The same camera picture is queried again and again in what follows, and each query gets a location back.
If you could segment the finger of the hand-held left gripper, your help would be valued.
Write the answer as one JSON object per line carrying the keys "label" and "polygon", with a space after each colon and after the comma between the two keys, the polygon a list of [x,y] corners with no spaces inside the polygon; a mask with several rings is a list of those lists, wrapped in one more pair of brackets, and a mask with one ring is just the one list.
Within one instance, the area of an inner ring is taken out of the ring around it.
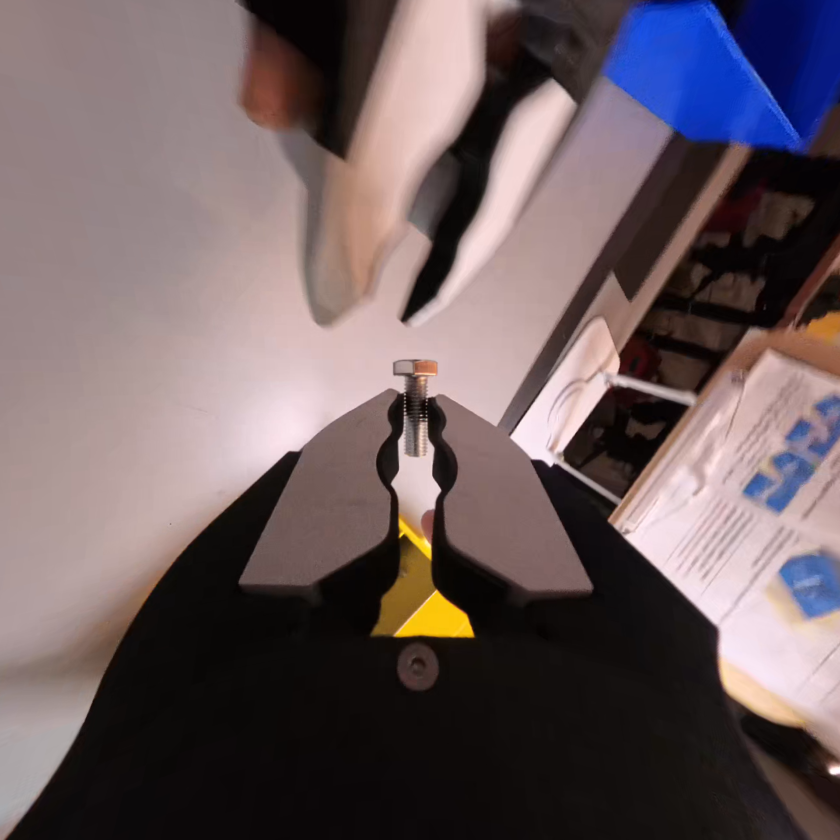
{"label": "finger of the hand-held left gripper", "polygon": [[507,117],[489,161],[486,188],[465,232],[457,236],[444,277],[418,276],[401,321],[417,327],[446,309],[508,238],[551,163],[578,109],[557,81],[545,81]]}
{"label": "finger of the hand-held left gripper", "polygon": [[445,35],[443,2],[397,2],[344,156],[314,130],[284,142],[308,188],[301,267],[318,326],[372,297],[417,198],[431,246],[415,281],[441,280],[487,186],[490,158],[449,152],[487,78],[478,13],[455,12]]}

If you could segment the silver hex bolt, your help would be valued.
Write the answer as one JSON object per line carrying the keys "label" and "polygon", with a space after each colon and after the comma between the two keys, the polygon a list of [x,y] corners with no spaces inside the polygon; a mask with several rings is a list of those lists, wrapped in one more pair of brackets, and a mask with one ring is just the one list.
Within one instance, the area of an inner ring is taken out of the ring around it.
{"label": "silver hex bolt", "polygon": [[398,360],[392,365],[395,377],[403,380],[404,453],[422,458],[428,445],[428,384],[438,374],[434,360]]}

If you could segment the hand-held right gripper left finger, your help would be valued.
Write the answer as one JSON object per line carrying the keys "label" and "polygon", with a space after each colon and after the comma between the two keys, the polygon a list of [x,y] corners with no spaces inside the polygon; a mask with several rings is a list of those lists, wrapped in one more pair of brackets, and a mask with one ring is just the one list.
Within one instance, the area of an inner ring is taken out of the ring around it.
{"label": "hand-held right gripper left finger", "polygon": [[239,578],[243,592],[298,599],[359,634],[378,623],[400,568],[401,396],[387,389],[301,450]]}

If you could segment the large yellow plastic bin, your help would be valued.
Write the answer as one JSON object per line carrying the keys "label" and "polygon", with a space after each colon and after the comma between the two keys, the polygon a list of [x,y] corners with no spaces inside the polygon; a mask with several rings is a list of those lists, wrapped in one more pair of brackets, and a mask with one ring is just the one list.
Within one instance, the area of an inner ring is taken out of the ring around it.
{"label": "large yellow plastic bin", "polygon": [[400,564],[394,584],[381,600],[373,637],[474,636],[465,612],[434,585],[432,547],[404,518],[398,519]]}

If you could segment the blue plastic bin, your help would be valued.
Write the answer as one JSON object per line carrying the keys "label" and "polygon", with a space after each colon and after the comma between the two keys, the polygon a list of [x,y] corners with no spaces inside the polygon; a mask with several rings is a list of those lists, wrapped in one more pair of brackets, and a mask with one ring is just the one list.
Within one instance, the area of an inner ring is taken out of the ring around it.
{"label": "blue plastic bin", "polygon": [[838,101],[839,2],[644,2],[603,75],[686,139],[803,153]]}

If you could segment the person's left hand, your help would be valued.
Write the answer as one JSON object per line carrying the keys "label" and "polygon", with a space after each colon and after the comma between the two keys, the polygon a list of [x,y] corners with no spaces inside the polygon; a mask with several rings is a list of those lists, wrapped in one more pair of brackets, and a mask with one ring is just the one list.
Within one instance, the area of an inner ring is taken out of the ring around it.
{"label": "person's left hand", "polygon": [[321,74],[309,58],[273,28],[254,21],[238,85],[238,102],[248,119],[262,129],[292,130],[319,109],[321,94]]}

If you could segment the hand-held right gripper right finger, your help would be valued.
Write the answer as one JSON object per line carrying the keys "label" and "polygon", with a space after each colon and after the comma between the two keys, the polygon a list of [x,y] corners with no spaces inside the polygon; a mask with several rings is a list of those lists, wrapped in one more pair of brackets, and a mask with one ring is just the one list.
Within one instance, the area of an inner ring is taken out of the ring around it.
{"label": "hand-held right gripper right finger", "polygon": [[594,585],[528,455],[446,395],[429,403],[433,579],[474,634],[516,633]]}

